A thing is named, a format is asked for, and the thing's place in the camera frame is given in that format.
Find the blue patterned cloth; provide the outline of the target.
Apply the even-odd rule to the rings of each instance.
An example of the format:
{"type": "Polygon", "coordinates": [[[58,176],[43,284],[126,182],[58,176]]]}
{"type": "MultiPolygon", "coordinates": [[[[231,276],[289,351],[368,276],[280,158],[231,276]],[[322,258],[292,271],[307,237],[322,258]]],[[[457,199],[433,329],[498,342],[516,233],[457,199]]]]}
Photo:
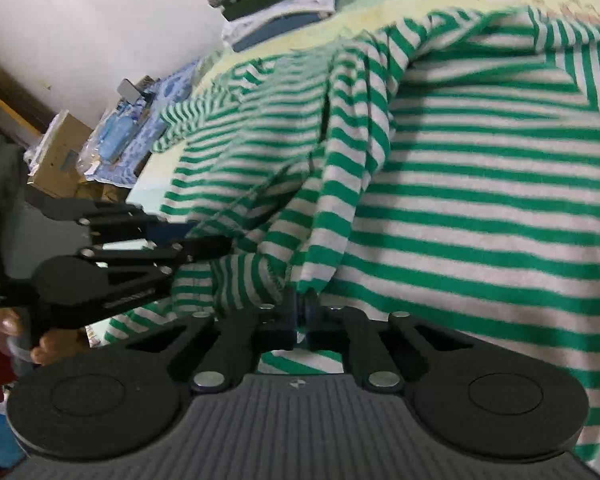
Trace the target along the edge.
{"type": "Polygon", "coordinates": [[[162,111],[169,105],[182,102],[192,92],[192,77],[198,62],[193,60],[176,72],[157,79],[152,87],[156,96],[140,131],[113,165],[102,165],[95,172],[95,181],[118,188],[132,188],[140,175],[140,164],[150,155],[151,147],[166,130],[162,111]]]}

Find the blue folded garment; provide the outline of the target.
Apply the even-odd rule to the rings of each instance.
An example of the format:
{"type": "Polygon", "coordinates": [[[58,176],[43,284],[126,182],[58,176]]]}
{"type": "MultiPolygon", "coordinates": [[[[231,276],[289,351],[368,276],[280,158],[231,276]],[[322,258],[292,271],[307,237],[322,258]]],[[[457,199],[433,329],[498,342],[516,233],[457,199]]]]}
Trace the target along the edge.
{"type": "Polygon", "coordinates": [[[277,36],[293,32],[304,26],[312,25],[329,18],[328,13],[297,13],[280,16],[250,32],[247,36],[237,40],[230,46],[234,52],[242,52],[257,44],[273,39],[277,36]]]}

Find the cardboard box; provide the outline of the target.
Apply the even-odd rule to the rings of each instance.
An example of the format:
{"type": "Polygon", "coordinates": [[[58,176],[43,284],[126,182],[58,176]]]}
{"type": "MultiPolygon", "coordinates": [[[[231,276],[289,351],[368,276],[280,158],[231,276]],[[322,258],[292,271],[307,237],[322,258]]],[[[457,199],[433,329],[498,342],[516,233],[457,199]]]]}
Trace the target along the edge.
{"type": "Polygon", "coordinates": [[[53,197],[75,196],[82,180],[76,164],[91,133],[68,110],[58,113],[28,155],[28,185],[53,197]]]}

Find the green white striped shirt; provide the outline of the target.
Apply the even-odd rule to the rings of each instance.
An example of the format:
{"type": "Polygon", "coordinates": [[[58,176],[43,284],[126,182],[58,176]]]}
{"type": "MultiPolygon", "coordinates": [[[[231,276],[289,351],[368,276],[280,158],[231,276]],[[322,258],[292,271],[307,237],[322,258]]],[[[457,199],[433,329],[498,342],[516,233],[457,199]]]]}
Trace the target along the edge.
{"type": "Polygon", "coordinates": [[[116,342],[286,286],[373,318],[404,310],[558,365],[600,452],[600,24],[449,10],[254,58],[162,114],[180,148],[166,218],[230,253],[116,342]]]}

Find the plastic bag of items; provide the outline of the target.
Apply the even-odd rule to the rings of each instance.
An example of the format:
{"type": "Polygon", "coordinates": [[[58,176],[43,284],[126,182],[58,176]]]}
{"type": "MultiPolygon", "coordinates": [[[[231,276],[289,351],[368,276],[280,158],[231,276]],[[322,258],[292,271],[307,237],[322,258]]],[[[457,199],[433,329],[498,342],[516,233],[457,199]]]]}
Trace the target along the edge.
{"type": "Polygon", "coordinates": [[[124,78],[118,84],[119,99],[83,144],[76,169],[86,180],[94,180],[102,165],[113,165],[140,131],[156,92],[155,79],[143,77],[139,82],[124,78]]]}

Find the white folded garment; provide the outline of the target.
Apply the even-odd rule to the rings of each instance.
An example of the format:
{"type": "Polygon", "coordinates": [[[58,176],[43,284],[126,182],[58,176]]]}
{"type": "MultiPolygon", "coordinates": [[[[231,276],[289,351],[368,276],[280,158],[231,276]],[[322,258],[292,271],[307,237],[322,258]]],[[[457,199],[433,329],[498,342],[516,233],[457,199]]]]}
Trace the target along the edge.
{"type": "Polygon", "coordinates": [[[288,16],[311,14],[318,18],[329,18],[336,12],[336,0],[282,0],[264,10],[248,14],[244,18],[226,21],[222,28],[221,39],[225,47],[234,48],[257,29],[288,16]]]}

